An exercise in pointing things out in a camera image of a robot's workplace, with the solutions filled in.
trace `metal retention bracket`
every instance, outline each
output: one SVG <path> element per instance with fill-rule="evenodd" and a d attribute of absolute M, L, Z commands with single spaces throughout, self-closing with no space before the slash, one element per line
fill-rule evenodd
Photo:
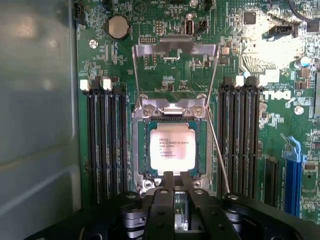
<path fill-rule="evenodd" d="M 209 103 L 210 95 L 212 93 L 213 83 L 216 75 L 219 51 L 220 48 L 216 44 L 196 44 L 193 42 L 192 37 L 189 35 L 168 35 L 160 39 L 157 44 L 137 44 L 132 47 L 132 58 L 134 67 L 134 77 L 136 91 L 138 95 L 139 105 L 142 106 L 142 99 L 140 97 L 139 89 L 139 77 L 138 77 L 138 64 L 137 58 L 147 55 L 164 55 L 172 49 L 181 49 L 184 54 L 194 55 L 208 55 L 209 57 L 215 57 L 213 62 L 213 72 L 210 87 L 208 89 L 206 106 Z"/>

